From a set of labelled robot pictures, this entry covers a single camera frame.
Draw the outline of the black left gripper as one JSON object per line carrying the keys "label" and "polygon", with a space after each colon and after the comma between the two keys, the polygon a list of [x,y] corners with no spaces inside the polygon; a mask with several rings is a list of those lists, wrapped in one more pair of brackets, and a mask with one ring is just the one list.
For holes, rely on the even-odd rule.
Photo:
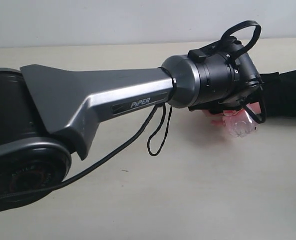
{"label": "black left gripper", "polygon": [[240,102],[245,102],[262,84],[260,74],[247,52],[233,58],[238,50],[244,48],[241,41],[231,36],[215,50],[218,43],[216,41],[188,53],[200,76],[200,90],[189,107],[190,111],[208,110],[218,114],[240,110]]}

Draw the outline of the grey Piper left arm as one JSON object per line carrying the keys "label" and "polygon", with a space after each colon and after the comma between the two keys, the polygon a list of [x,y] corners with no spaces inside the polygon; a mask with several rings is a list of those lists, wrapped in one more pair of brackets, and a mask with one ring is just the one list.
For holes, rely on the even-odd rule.
{"label": "grey Piper left arm", "polygon": [[230,36],[158,68],[69,71],[0,68],[0,212],[29,205],[92,171],[66,179],[71,155],[85,159],[101,122],[146,107],[248,108],[262,89],[248,55]]}

